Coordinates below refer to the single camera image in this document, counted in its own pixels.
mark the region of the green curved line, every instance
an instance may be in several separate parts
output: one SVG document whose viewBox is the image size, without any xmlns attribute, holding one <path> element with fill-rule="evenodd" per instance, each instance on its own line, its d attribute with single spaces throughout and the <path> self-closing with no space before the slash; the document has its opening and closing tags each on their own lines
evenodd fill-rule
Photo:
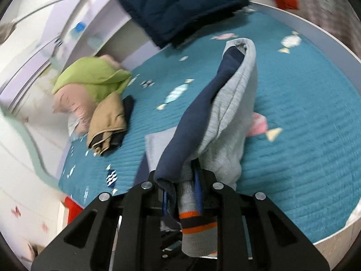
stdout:
<svg viewBox="0 0 361 271">
<path fill-rule="evenodd" d="M 0 106 L 0 114 L 3 115 L 4 119 L 16 130 L 23 140 L 26 149 L 29 152 L 32 165 L 34 166 L 35 174 L 47 185 L 54 189 L 59 189 L 58 181 L 44 168 L 44 164 L 41 160 L 39 150 L 31 137 L 29 131 L 26 129 L 19 120 L 17 120 L 7 109 Z"/>
</svg>

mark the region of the plaid fabric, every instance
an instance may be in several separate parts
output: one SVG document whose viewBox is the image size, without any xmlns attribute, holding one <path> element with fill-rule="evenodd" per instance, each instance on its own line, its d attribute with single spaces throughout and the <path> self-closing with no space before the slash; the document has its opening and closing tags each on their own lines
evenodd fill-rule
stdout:
<svg viewBox="0 0 361 271">
<path fill-rule="evenodd" d="M 348 0 L 298 0 L 300 15 L 326 30 L 361 58 L 361 22 Z"/>
</svg>

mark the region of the silver screw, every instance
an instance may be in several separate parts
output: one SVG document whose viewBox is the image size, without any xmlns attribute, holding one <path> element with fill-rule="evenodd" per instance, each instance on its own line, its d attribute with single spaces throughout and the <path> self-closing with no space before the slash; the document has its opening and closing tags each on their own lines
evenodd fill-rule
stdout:
<svg viewBox="0 0 361 271">
<path fill-rule="evenodd" d="M 222 189 L 222 188 L 224 188 L 224 185 L 223 185 L 223 183 L 221 183 L 221 182 L 215 182 L 215 183 L 213 184 L 213 188 L 214 188 L 214 189 Z"/>
<path fill-rule="evenodd" d="M 256 193 L 255 196 L 256 196 L 256 199 L 260 200 L 260 201 L 263 201 L 263 200 L 266 199 L 266 195 L 264 193 L 261 193 L 261 192 Z"/>
<path fill-rule="evenodd" d="M 105 201 L 109 200 L 110 197 L 111 197 L 111 195 L 109 195 L 109 193 L 102 193 L 99 196 L 99 200 L 101 200 L 102 202 L 105 202 Z"/>
<path fill-rule="evenodd" d="M 141 184 L 142 189 L 150 189 L 152 186 L 152 183 L 149 181 L 145 181 Z"/>
</svg>

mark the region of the quilted jacket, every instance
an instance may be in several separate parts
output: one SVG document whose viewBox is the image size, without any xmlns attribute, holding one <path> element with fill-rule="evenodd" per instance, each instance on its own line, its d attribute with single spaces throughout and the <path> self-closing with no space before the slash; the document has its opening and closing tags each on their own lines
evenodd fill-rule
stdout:
<svg viewBox="0 0 361 271">
<path fill-rule="evenodd" d="M 236 11 L 249 4 L 248 0 L 119 0 L 119 2 L 161 48 L 179 33 L 187 33 L 186 29 L 189 25 L 193 24 L 194 28 L 196 23 L 200 28 L 205 24 L 216 22 L 216 17 L 219 17 L 222 11 Z"/>
</svg>

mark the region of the brown jacket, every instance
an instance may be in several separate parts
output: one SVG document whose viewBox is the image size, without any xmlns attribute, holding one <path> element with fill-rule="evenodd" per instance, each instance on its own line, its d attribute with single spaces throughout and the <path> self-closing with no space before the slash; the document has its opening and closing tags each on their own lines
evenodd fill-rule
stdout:
<svg viewBox="0 0 361 271">
<path fill-rule="evenodd" d="M 110 147 L 111 135 L 126 129 L 127 124 L 124 120 L 122 100 L 118 93 L 113 92 L 102 100 L 94 111 L 90 121 L 87 147 L 90 148 L 90 144 L 95 136 L 102 134 L 101 140 L 92 143 L 91 147 L 96 154 L 101 155 Z"/>
</svg>

